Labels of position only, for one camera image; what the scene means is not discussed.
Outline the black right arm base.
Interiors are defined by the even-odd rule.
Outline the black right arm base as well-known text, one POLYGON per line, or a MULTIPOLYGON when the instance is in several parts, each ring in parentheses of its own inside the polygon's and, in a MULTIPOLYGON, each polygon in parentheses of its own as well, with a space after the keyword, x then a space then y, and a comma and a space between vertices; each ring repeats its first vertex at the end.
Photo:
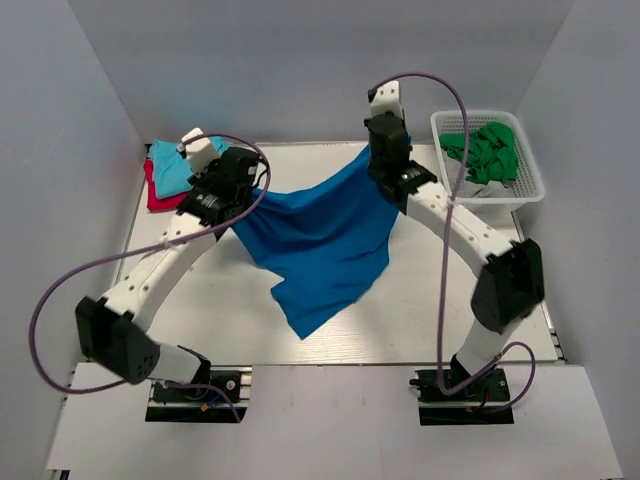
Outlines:
POLYGON ((417 394, 421 426, 511 425, 511 408, 494 412, 511 400, 504 370, 495 369, 465 390, 446 396, 438 388, 436 370, 417 370, 409 381, 417 394))

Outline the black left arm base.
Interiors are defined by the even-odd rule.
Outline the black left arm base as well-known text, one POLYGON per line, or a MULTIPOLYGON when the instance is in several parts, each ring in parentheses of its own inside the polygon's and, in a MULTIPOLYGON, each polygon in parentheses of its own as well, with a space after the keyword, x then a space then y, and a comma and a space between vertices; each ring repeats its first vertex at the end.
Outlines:
POLYGON ((151 384, 145 421, 148 423, 236 424, 244 419, 250 399, 250 367, 212 369, 210 388, 175 388, 151 384))

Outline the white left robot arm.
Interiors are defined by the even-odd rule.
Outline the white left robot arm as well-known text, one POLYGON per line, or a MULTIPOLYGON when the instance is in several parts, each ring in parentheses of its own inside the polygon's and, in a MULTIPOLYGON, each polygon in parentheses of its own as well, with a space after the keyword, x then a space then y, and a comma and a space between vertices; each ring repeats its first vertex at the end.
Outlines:
POLYGON ((179 280, 250 207, 260 160, 252 150, 227 149, 195 179, 163 232, 160 250, 145 254, 99 299, 79 302, 75 316, 84 356, 132 385, 207 382, 211 363, 206 357, 159 343, 147 332, 179 280))

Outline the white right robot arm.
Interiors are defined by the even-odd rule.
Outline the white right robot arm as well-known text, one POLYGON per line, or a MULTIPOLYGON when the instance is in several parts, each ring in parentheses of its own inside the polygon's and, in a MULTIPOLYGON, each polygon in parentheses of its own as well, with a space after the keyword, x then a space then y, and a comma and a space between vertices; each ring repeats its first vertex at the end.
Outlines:
POLYGON ((460 379, 478 377, 501 356, 507 341, 545 296, 539 245, 492 229, 466 207, 453 205, 445 187, 410 159, 405 121, 391 112, 364 120, 371 158, 368 175, 382 197, 426 227, 464 260, 476 276, 474 321, 450 362, 460 379))

